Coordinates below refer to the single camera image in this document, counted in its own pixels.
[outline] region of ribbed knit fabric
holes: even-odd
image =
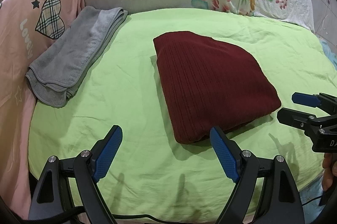
[[[254,57],[243,48],[189,31],[154,38],[175,139],[194,143],[218,125],[237,129],[281,106]]]

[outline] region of silver screw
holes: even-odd
[[[81,152],[81,157],[82,158],[86,158],[88,155],[90,155],[90,151],[89,150],[84,150]]]
[[[49,162],[54,162],[55,160],[56,160],[56,157],[55,157],[55,156],[51,156],[51,157],[48,159]]]
[[[242,154],[246,158],[249,158],[252,155],[252,153],[250,151],[248,151],[248,150],[243,150]]]
[[[284,157],[282,157],[282,156],[276,156],[276,160],[278,162],[284,162]]]

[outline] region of finger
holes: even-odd
[[[334,166],[332,167],[332,173],[334,176],[337,176],[337,161],[334,163]]]
[[[330,154],[330,153],[328,153],[327,155],[326,154],[327,153],[324,154],[324,159],[323,159],[323,162],[322,162],[322,167],[324,169],[329,168],[331,163],[332,163],[332,154]]]
[[[322,180],[322,188],[323,191],[326,192],[332,185],[333,182],[333,174],[330,168],[326,168],[324,170],[323,174],[323,180]]]

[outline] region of green bed sheet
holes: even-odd
[[[200,9],[162,9],[128,16],[65,107],[37,103],[30,127],[29,166],[36,177],[49,156],[74,157],[112,125],[123,141],[98,186],[112,213],[147,213],[166,221],[215,221],[234,187],[209,140],[176,143],[156,67],[153,38],[189,30],[250,52],[277,89],[282,107],[294,92],[337,94],[337,73],[318,38],[303,27],[273,19]],[[258,157],[283,155],[299,190],[322,172],[322,154],[311,151],[303,131],[278,123],[276,112],[229,135]],[[257,206],[258,180],[248,214]],[[80,197],[71,187],[76,204]]]

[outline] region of blue textured pad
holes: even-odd
[[[96,160],[95,173],[92,175],[94,182],[97,183],[100,179],[104,178],[107,175],[110,165],[117,153],[117,150],[122,143],[122,139],[122,128],[118,126],[109,141],[107,142],[107,145],[103,148],[102,153],[98,156]]]
[[[310,107],[318,107],[321,105],[320,99],[316,96],[302,93],[294,93],[292,95],[292,101],[298,105],[306,105]]]
[[[226,176],[232,179],[234,183],[239,182],[240,176],[237,172],[235,158],[215,128],[212,128],[210,131],[210,140]]]

